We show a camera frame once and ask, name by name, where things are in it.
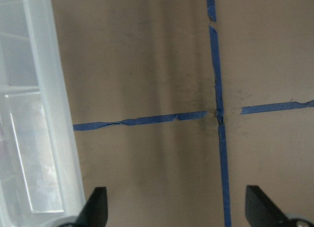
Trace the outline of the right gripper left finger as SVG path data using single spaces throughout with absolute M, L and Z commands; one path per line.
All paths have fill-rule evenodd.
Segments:
M 105 227 L 108 221 L 106 187 L 96 187 L 75 221 L 76 227 Z

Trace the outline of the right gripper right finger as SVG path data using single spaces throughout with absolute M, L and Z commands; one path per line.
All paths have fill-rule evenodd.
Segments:
M 257 185 L 247 185 L 245 217 L 251 227 L 281 227 L 288 217 Z

